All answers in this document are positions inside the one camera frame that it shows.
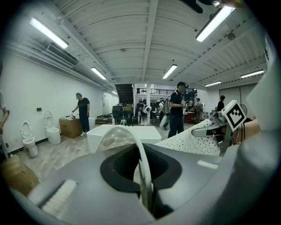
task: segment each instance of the man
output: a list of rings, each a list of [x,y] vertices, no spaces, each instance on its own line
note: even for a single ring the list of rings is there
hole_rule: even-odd
[[[3,118],[0,119],[0,134],[3,134],[3,126],[8,118],[8,111],[6,110],[4,99],[3,99],[3,93],[0,90],[0,109],[3,111]]]
[[[81,93],[76,93],[76,98],[78,99],[78,104],[72,112],[74,113],[79,108],[79,119],[83,129],[80,136],[84,136],[90,130],[88,119],[90,117],[90,102]]]
[[[221,110],[224,108],[224,99],[225,99],[225,96],[221,95],[220,101],[218,103],[218,107],[216,109],[217,112],[221,112]]]
[[[201,113],[203,111],[200,98],[197,99],[197,105],[195,106],[195,109],[196,109],[196,122],[200,123]]]
[[[163,116],[164,116],[163,108],[164,108],[164,99],[161,98],[161,99],[160,99],[160,103],[159,103],[159,111],[160,111],[159,120],[160,120],[160,122],[161,122],[161,120],[163,119]]]
[[[183,120],[183,107],[184,101],[181,95],[185,92],[185,83],[179,82],[177,84],[177,90],[171,95],[170,107],[170,132],[168,138],[175,136],[177,133],[184,131]]]

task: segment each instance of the stairs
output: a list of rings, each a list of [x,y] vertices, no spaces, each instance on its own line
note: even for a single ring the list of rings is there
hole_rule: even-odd
[[[117,84],[115,85],[118,92],[120,103],[133,104],[133,88],[132,84]]]

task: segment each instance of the fluorescent light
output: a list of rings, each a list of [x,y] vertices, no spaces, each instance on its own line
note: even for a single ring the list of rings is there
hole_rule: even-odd
[[[214,82],[214,83],[209,83],[209,84],[206,84],[205,87],[210,87],[210,86],[213,86],[213,85],[216,85],[216,84],[220,84],[221,81],[217,81],[217,82]]]
[[[228,17],[234,10],[235,8],[229,6],[225,6],[219,9],[216,12],[214,18],[210,20],[196,36],[197,41],[202,42],[203,40],[205,40],[205,38],[209,36],[210,33],[212,33],[217,28],[217,26],[220,25],[221,22],[224,21],[226,17]]]
[[[168,72],[164,75],[163,79],[166,79],[168,75],[170,75],[176,69],[176,67],[177,65],[172,65]]]
[[[32,26],[34,26],[36,29],[41,31],[43,34],[45,34],[47,37],[52,39],[55,43],[57,43],[62,48],[66,48],[68,44],[64,42],[62,39],[60,39],[57,35],[55,35],[53,32],[51,32],[47,27],[45,27],[42,23],[37,21],[35,18],[32,18],[29,22]]]
[[[258,75],[258,74],[261,74],[261,73],[264,73],[263,69],[259,70],[259,71],[255,71],[255,72],[252,72],[252,73],[248,73],[248,74],[242,75],[241,78],[246,78],[246,77],[249,77],[249,76]]]
[[[95,74],[97,74],[101,79],[106,80],[106,78],[105,78],[95,67],[91,68],[91,70],[92,70]]]

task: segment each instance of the white toilet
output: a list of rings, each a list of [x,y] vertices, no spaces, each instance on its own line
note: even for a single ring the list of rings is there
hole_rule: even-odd
[[[53,145],[61,143],[60,130],[54,124],[53,114],[50,112],[45,113],[45,130],[48,141]]]
[[[95,124],[96,124],[96,118],[89,117],[89,128],[90,128],[90,131],[95,128]]]
[[[28,121],[24,121],[21,127],[22,142],[24,146],[28,149],[31,157],[36,157],[38,155],[38,149],[35,145],[35,137]]]

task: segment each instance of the ceiling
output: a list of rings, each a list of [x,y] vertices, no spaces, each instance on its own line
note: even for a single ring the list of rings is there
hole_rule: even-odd
[[[179,81],[204,89],[215,81],[235,85],[240,75],[266,70],[264,35],[251,12],[236,9],[198,42],[196,35],[216,12],[213,6],[198,4],[203,14],[178,0],[48,0],[26,6],[12,29],[17,38],[11,35],[17,44],[36,51],[46,48],[51,41],[29,24],[32,17],[39,19],[69,43],[66,50],[79,60],[72,68],[76,73],[111,89],[123,83]],[[228,39],[229,33],[234,40]],[[172,64],[178,67],[163,80]],[[260,77],[245,80],[256,83]]]

